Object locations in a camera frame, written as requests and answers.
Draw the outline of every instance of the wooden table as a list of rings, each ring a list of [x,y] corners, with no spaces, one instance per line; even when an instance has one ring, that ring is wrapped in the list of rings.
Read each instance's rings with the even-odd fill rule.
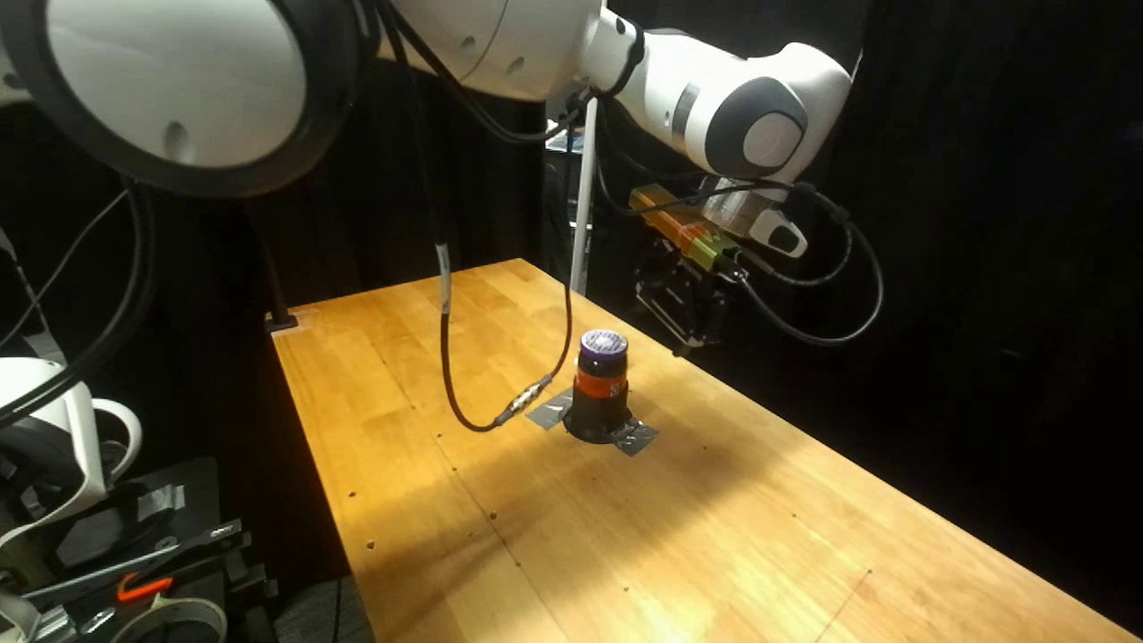
[[[436,278],[296,307],[275,336],[379,639],[1134,639],[737,390],[621,330],[635,458],[530,418],[466,433]],[[454,371],[491,418],[561,348],[561,286],[461,270]],[[554,392],[572,384],[575,353]]]

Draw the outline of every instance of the wire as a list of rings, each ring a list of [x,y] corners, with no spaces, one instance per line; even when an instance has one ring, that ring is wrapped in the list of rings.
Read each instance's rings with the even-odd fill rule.
[[[155,288],[155,203],[150,203],[150,194],[141,190],[135,181],[124,181],[124,194],[131,203],[135,247],[131,247],[131,270],[128,270],[128,281],[121,288],[113,314],[109,318],[100,336],[90,338],[90,348],[73,363],[66,363],[58,376],[49,376],[35,390],[23,392],[18,400],[4,405],[0,427],[28,418],[42,405],[69,392],[92,363],[100,363],[109,353],[121,350],[121,343],[141,330],[150,288]]]
[[[499,142],[515,142],[515,147],[530,147],[530,142],[543,142],[554,139],[561,132],[568,132],[590,101],[590,89],[581,89],[579,95],[572,95],[572,112],[566,117],[556,117],[554,128],[543,132],[515,132],[504,120],[497,120],[481,105],[471,101],[471,94],[456,83],[456,76],[441,61],[441,55],[405,22],[405,13],[391,3],[391,0],[375,0],[381,3],[381,22],[393,22],[393,27],[425,58],[425,63],[431,68],[431,76],[442,83],[442,89],[487,128],[492,132]]]
[[[413,168],[418,168],[418,181],[422,181],[422,194],[425,194],[429,219],[436,219],[436,225],[441,225],[441,240],[436,240],[436,264],[441,264],[441,376],[442,376],[448,405],[452,405],[454,418],[456,418],[469,433],[492,433],[492,427],[509,424],[510,418],[517,418],[517,415],[556,378],[556,371],[566,368],[568,350],[572,350],[572,286],[568,286],[568,278],[566,278],[566,348],[561,348],[556,363],[554,363],[543,378],[530,383],[517,398],[510,398],[492,423],[475,423],[475,418],[469,418],[469,411],[466,411],[461,400],[456,400],[456,384],[454,384],[454,348],[452,348],[452,320],[454,320],[454,257],[452,257],[442,214],[436,209],[436,201],[431,201],[429,158],[425,158],[425,150],[418,147],[418,139],[425,137],[422,94],[418,94],[413,68],[406,63],[406,50],[405,50],[398,6],[393,6],[391,0],[375,0],[375,11],[379,11],[381,27],[386,27],[386,36],[391,36],[391,44],[393,44],[398,63],[405,68],[405,83],[406,83],[406,94],[411,94],[411,101],[406,101],[406,120],[411,120],[411,137],[413,137]]]
[[[73,257],[78,252],[78,247],[100,227],[105,219],[113,214],[113,206],[124,201],[128,194],[118,190],[105,209],[98,209],[69,242],[66,257],[55,264],[55,270],[42,278],[42,286],[35,288],[35,296],[28,292],[28,307],[23,311],[23,318],[0,336],[0,348],[9,348],[35,314],[40,299],[58,286],[58,278],[69,270]]]
[[[883,307],[887,307],[887,270],[883,270],[883,259],[875,252],[875,247],[867,242],[867,237],[847,222],[847,227],[853,232],[858,247],[866,250],[867,257],[867,267],[872,267],[872,278],[875,278],[875,299],[872,299],[872,311],[866,314],[866,320],[842,336],[818,336],[818,333],[804,333],[798,330],[792,320],[785,320],[749,281],[749,270],[730,270],[730,278],[754,299],[754,307],[775,324],[783,330],[785,336],[799,338],[799,343],[812,343],[812,348],[842,348],[842,343],[853,343],[862,338],[879,318],[883,318]]]
[[[18,318],[16,330],[23,330],[23,324],[28,320],[28,314],[35,311],[35,318],[40,318],[40,324],[42,324],[42,336],[47,336],[49,343],[58,343],[55,333],[49,333],[49,320],[47,320],[47,314],[42,314],[40,292],[34,288],[34,278],[28,278],[28,270],[25,270],[25,264],[23,264],[23,252],[16,250],[16,242],[9,240],[4,227],[0,227],[0,250],[9,250],[9,259],[10,259],[10,267],[16,267],[16,278],[23,281],[23,288],[25,288],[25,296],[28,296],[28,307],[25,307],[25,314]]]

